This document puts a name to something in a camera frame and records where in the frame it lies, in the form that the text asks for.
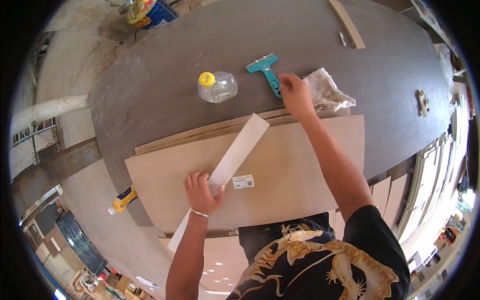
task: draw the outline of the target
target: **white rag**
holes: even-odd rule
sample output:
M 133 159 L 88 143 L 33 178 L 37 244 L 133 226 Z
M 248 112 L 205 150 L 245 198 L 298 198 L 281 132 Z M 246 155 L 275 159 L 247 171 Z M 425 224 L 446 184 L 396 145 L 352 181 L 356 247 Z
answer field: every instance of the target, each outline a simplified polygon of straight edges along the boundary
M 321 109 L 337 111 L 340 108 L 355 106 L 355 99 L 339 91 L 332 77 L 324 68 L 316 70 L 302 80 L 310 89 L 315 111 Z

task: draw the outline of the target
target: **dark wooden table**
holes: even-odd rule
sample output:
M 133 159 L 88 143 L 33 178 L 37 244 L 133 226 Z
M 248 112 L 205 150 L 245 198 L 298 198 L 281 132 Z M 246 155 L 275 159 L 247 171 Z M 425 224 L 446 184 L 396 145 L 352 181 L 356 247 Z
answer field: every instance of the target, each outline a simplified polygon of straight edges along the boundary
M 321 67 L 365 115 L 364 175 L 412 156 L 449 123 L 447 86 L 427 33 L 402 15 L 367 1 L 342 1 L 366 49 L 354 49 L 326 0 L 222 0 L 157 30 L 122 56 L 89 94 L 102 157 L 118 192 L 132 182 L 124 160 L 134 148 L 179 132 L 283 108 L 260 72 L 245 65 L 274 53 L 275 73 L 305 76 Z M 343 32 L 347 45 L 341 45 Z M 198 76 L 232 73 L 236 97 L 203 101 Z M 424 90 L 430 113 L 419 115 Z

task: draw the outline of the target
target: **gold dragon graphic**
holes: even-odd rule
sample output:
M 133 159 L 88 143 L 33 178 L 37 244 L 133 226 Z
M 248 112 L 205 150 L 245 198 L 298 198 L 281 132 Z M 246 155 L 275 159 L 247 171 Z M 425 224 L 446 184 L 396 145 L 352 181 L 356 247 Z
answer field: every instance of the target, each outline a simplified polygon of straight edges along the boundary
M 252 279 L 262 284 L 267 280 L 272 279 L 276 281 L 276 295 L 282 297 L 288 287 L 301 274 L 311 267 L 321 263 L 328 257 L 333 256 L 332 268 L 327 272 L 326 280 L 328 280 L 328 284 L 332 281 L 336 284 L 338 281 L 344 287 L 339 300 L 356 300 L 358 296 L 360 296 L 361 299 L 383 300 L 384 298 L 392 296 L 391 284 L 398 282 L 399 278 L 391 268 L 374 260 L 366 252 L 340 240 L 333 240 L 326 244 L 308 241 L 314 237 L 319 237 L 322 234 L 323 231 L 321 230 L 298 230 L 286 234 L 282 238 L 266 245 L 256 255 L 254 259 L 255 262 L 243 272 L 241 279 L 237 284 L 237 288 L 235 288 L 232 293 L 235 293 L 240 299 L 242 299 L 248 292 L 260 289 L 262 285 L 249 288 L 243 293 L 238 290 L 239 286 Z M 273 251 L 270 247 L 275 243 L 278 244 L 277 251 L 272 253 Z M 262 276 L 265 277 L 266 274 L 261 268 L 272 269 L 276 260 L 284 252 L 287 252 L 288 263 L 293 265 L 297 259 L 302 259 L 305 255 L 311 252 L 321 251 L 330 251 L 330 254 L 299 272 L 285 287 L 283 293 L 280 292 L 279 278 L 282 277 L 281 275 L 269 275 L 266 278 L 262 278 Z M 365 282 L 355 282 L 353 279 L 351 264 L 364 272 L 366 277 Z

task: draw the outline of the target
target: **barcode label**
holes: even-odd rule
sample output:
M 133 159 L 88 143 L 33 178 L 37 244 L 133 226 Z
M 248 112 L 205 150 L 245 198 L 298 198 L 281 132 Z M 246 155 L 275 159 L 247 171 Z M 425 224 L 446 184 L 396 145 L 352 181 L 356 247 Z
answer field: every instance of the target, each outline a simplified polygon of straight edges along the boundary
M 252 174 L 232 177 L 232 183 L 234 189 L 244 189 L 255 186 Z

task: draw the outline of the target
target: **black t-shirt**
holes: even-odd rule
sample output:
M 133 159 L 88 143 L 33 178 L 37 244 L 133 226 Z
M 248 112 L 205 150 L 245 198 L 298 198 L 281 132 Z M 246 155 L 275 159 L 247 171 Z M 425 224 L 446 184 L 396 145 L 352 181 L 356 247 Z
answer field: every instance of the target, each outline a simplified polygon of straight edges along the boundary
M 378 209 L 365 206 L 335 239 L 328 213 L 239 228 L 249 267 L 227 299 L 405 299 L 405 256 Z

